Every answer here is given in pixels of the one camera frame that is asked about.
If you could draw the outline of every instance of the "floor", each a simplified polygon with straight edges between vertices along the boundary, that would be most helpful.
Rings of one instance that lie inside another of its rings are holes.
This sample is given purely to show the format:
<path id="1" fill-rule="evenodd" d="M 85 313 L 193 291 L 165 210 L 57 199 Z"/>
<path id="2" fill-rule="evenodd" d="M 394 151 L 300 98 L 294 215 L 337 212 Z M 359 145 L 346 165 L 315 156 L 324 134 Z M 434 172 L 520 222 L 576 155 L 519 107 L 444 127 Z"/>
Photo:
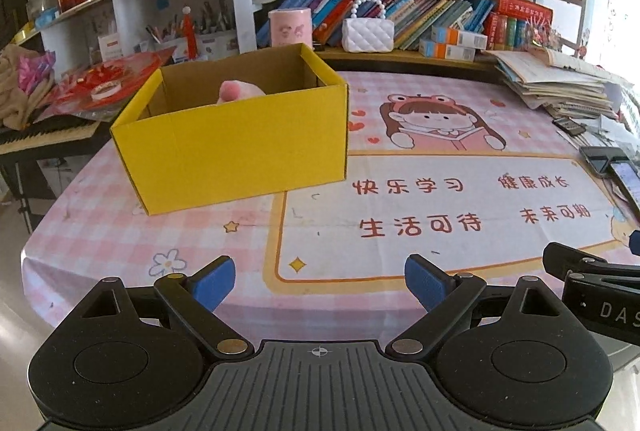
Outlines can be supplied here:
<path id="1" fill-rule="evenodd" d="M 20 251 L 29 235 L 18 204 L 0 206 L 0 429 L 35 431 L 42 417 L 27 385 L 27 366 L 52 328 L 22 293 Z"/>

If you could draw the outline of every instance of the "white handbag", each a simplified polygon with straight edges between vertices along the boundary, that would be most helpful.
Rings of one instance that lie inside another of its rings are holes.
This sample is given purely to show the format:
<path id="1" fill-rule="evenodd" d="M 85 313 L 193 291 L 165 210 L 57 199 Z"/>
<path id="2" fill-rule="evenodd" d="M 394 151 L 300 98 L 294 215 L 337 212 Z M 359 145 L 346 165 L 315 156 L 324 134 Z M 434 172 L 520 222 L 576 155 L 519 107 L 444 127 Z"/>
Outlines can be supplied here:
<path id="1" fill-rule="evenodd" d="M 380 6 L 378 17 L 357 17 L 358 7 L 372 1 Z M 342 48 L 345 52 L 390 52 L 394 49 L 394 22 L 385 19 L 380 0 L 356 0 L 351 17 L 342 22 Z"/>

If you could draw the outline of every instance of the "pink canister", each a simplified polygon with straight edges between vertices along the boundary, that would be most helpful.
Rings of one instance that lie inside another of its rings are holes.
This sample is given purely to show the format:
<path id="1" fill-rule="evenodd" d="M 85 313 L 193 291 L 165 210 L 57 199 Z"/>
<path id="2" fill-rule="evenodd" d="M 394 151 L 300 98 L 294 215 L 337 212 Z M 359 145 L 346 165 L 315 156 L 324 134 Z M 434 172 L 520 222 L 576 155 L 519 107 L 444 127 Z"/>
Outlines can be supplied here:
<path id="1" fill-rule="evenodd" d="M 311 8 L 284 8 L 269 12 L 271 46 L 305 43 L 313 48 Z"/>

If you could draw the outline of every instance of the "yellow sparkle star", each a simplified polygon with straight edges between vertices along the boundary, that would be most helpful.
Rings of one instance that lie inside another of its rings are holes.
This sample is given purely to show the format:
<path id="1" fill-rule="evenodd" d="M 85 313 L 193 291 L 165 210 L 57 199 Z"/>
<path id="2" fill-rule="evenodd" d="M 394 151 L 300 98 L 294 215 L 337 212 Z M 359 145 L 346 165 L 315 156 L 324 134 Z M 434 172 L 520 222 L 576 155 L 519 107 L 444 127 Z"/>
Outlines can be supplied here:
<path id="1" fill-rule="evenodd" d="M 229 221 L 229 223 L 227 223 L 226 225 L 223 225 L 226 233 L 236 233 L 238 231 L 239 226 L 240 224 L 236 223 L 235 221 Z"/>
<path id="2" fill-rule="evenodd" d="M 289 263 L 289 266 L 296 271 L 296 274 L 298 272 L 300 272 L 303 267 L 306 267 L 306 263 L 304 261 L 302 261 L 299 257 L 295 258 L 291 263 Z"/>

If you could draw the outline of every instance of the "white tape roll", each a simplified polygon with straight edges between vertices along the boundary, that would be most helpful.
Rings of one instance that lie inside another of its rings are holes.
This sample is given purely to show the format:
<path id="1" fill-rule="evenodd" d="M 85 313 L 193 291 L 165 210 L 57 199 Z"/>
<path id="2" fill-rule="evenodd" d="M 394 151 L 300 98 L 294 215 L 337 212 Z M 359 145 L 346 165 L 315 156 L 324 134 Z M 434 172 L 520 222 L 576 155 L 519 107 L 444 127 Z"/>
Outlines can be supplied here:
<path id="1" fill-rule="evenodd" d="M 110 97 L 111 95 L 115 95 L 122 89 L 122 85 L 118 80 L 109 80 L 108 82 L 104 82 L 99 86 L 96 86 L 91 91 L 91 98 L 98 101 L 104 98 Z"/>

